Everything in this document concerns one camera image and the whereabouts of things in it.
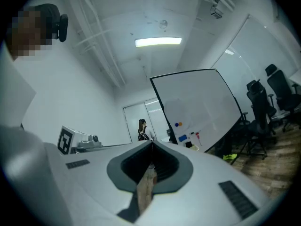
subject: whiteboard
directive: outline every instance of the whiteboard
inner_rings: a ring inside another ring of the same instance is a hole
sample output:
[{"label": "whiteboard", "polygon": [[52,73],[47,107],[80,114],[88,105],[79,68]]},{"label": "whiteboard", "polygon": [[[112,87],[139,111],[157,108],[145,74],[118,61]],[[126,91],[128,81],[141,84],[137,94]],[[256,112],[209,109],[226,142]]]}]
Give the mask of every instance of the whiteboard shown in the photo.
[{"label": "whiteboard", "polygon": [[[230,89],[216,69],[173,73],[150,80],[179,145],[191,141],[204,152],[241,116]],[[181,141],[179,138],[184,135],[187,139]]]}]

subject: black and white square marker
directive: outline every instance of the black and white square marker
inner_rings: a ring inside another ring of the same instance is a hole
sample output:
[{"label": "black and white square marker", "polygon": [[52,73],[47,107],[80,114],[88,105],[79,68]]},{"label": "black and white square marker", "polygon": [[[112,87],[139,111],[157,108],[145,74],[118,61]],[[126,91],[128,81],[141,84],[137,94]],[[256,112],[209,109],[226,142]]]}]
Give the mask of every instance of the black and white square marker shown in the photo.
[{"label": "black and white square marker", "polygon": [[57,148],[63,153],[64,155],[69,154],[70,145],[72,141],[73,134],[62,128],[60,138],[58,140]]}]

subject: dark hair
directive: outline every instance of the dark hair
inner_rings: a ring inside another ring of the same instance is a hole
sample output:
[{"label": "dark hair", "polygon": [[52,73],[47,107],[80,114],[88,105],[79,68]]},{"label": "dark hair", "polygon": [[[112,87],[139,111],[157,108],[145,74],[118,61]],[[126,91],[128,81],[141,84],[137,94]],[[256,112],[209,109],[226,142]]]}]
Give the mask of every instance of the dark hair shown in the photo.
[{"label": "dark hair", "polygon": [[139,120],[139,131],[143,130],[143,123],[145,123],[145,119],[140,119]]}]

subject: wooden floor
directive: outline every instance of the wooden floor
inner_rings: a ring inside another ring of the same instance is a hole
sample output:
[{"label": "wooden floor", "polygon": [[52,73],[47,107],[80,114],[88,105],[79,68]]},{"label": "wooden floor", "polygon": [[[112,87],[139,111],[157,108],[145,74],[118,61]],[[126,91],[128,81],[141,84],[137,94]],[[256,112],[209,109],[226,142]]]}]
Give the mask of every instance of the wooden floor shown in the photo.
[{"label": "wooden floor", "polygon": [[[241,155],[233,164],[235,169],[246,174],[270,198],[279,196],[290,187],[301,162],[301,130],[298,126],[291,125],[283,133],[282,127],[275,129],[277,143],[266,144],[268,157],[262,160],[261,156]],[[239,150],[240,147],[237,149],[236,146],[233,146],[232,152],[236,153]],[[214,148],[208,153],[214,154]],[[155,170],[147,169],[137,186],[141,213],[151,203],[155,177]]]}]

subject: white table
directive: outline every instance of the white table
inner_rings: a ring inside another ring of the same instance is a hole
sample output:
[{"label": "white table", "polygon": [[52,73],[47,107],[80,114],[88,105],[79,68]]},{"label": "white table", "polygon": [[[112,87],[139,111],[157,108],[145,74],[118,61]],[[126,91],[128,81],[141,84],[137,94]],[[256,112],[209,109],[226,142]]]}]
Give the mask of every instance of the white table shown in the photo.
[{"label": "white table", "polygon": [[301,86],[301,69],[294,73],[289,79],[297,85]]}]

